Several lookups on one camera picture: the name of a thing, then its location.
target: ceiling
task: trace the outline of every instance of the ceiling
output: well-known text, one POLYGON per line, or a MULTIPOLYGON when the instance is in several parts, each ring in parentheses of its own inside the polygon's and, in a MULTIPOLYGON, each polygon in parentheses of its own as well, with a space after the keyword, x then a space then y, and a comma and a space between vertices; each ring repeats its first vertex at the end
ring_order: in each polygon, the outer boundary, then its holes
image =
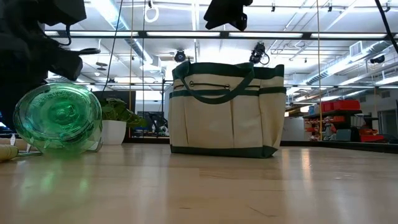
MULTIPOLYGON (((71 30, 114 30, 109 24, 109 13, 111 9, 101 10, 98 4, 113 2, 118 12, 121 1, 114 0, 91 0, 85 1, 87 19, 71 27, 71 30)), ((207 10, 210 0, 153 0, 153 5, 159 9, 159 18, 154 22, 144 19, 144 6, 147 8, 148 0, 125 0, 122 5, 121 18, 128 28, 132 30, 187 30, 207 31, 206 21, 203 16, 207 10)), ((392 32, 398 32, 398 1, 381 1, 383 5, 389 6, 386 13, 392 32)), ((380 14, 373 0, 319 0, 319 28, 320 32, 381 32, 385 33, 380 14)), ((248 15, 248 27, 245 32, 250 31, 277 31, 277 32, 317 32, 317 1, 316 0, 254 0, 252 6, 245 7, 244 12, 248 15), (273 2, 275 11, 271 12, 273 2)), ((147 11, 149 19, 155 17, 155 10, 147 11)), ((65 30, 63 25, 46 27, 46 30, 65 30)), ((231 25, 215 28, 215 30, 233 30, 231 25)), ((59 42, 67 42, 67 39, 57 39, 59 42)), ((143 72, 140 68, 142 60, 124 39, 116 39, 110 65, 109 77, 115 78, 118 83, 141 83, 145 85, 121 86, 110 85, 114 90, 155 90, 162 89, 162 79, 171 80, 171 70, 177 65, 174 62, 176 50, 184 50, 187 57, 197 62, 218 63, 243 63, 247 62, 251 50, 258 42, 263 42, 267 47, 267 53, 271 58, 268 67, 278 64, 285 65, 285 84, 302 84, 309 74, 318 71, 318 41, 299 40, 244 40, 244 39, 137 39, 145 52, 153 56, 154 63, 150 72, 143 72)), ((323 40, 320 42, 319 61, 323 68, 327 63, 339 59, 349 53, 349 47, 357 43, 357 40, 323 40)), ((80 50, 90 47, 99 47, 101 53, 98 55, 87 55, 82 57, 84 62, 81 71, 80 82, 104 83, 109 67, 105 71, 99 71, 97 62, 109 64, 110 52, 113 39, 103 37, 101 39, 73 38, 69 46, 72 50, 80 50)), ((386 56, 382 64, 368 64, 366 61, 358 61, 338 72, 322 79, 322 85, 340 85, 350 78, 365 74, 366 71, 386 66, 396 61, 396 53, 392 48, 386 49, 386 56)), ((373 77, 365 77, 350 85, 370 85, 370 82, 379 82, 386 76, 380 75, 380 71, 373 77)), ((301 89, 291 93, 288 100, 295 101, 298 97, 309 96, 315 89, 301 89)), ((325 94, 349 94, 341 93, 341 90, 330 88, 325 94)))

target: green bag handle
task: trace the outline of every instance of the green bag handle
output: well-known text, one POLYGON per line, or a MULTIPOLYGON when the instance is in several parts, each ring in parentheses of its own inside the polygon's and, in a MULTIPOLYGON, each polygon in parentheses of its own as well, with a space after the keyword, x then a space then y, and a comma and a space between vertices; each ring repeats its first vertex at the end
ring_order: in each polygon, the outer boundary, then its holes
POLYGON ((185 77, 187 76, 190 70, 190 65, 191 65, 190 62, 184 62, 180 64, 177 68, 173 70, 173 76, 181 80, 187 91, 191 93, 191 95, 195 97, 195 99, 201 101, 202 103, 210 105, 218 105, 231 101, 233 98, 238 96, 244 89, 246 89, 246 87, 248 87, 248 85, 254 79, 254 70, 251 69, 251 71, 248 72, 248 74, 243 78, 242 82, 234 90, 230 91, 229 93, 219 98, 206 98, 199 95, 195 90, 191 90, 189 85, 185 81, 185 77))

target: ceiling duct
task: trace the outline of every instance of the ceiling duct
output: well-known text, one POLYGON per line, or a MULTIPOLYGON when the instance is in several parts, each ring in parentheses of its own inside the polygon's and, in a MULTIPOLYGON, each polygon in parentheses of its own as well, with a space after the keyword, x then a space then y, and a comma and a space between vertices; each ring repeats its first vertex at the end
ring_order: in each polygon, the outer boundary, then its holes
POLYGON ((354 57, 351 56, 351 52, 347 52, 344 55, 338 57, 336 60, 327 63, 319 75, 318 71, 315 71, 309 74, 309 78, 307 78, 304 83, 306 85, 312 85, 313 83, 319 81, 321 78, 329 77, 333 74, 341 72, 342 70, 359 63, 362 60, 366 60, 369 58, 373 58, 379 54, 381 54, 386 48, 392 45, 389 41, 379 41, 374 43, 372 41, 362 42, 362 50, 357 51, 354 57))
MULTIPOLYGON (((119 19, 119 9, 116 7, 114 0, 91 0, 92 5, 97 9, 97 11, 104 17, 104 19, 116 30, 118 31, 130 31, 130 27, 124 20, 123 16, 120 15, 119 19)), ((128 45, 131 46, 136 55, 145 63, 152 64, 153 59, 148 52, 144 50, 142 45, 137 39, 124 39, 128 45)))

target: white pot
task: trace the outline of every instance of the white pot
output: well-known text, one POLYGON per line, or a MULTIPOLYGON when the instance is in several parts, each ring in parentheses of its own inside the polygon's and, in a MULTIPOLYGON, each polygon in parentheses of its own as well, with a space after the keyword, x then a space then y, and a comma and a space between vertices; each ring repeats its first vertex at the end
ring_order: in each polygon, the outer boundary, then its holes
POLYGON ((104 145, 120 145, 126 134, 126 122, 102 121, 102 139, 104 145))

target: shelf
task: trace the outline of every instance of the shelf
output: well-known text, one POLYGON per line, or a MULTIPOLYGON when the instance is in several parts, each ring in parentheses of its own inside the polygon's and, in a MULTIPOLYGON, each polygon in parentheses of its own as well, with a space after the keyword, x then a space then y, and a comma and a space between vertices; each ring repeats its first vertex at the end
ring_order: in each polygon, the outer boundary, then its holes
MULTIPOLYGON (((362 113, 361 110, 336 110, 336 111, 328 111, 325 113, 322 113, 322 118, 325 118, 326 116, 330 115, 354 115, 354 114, 359 114, 362 113)), ((320 114, 312 114, 312 115, 307 115, 304 116, 303 118, 319 118, 320 114)))

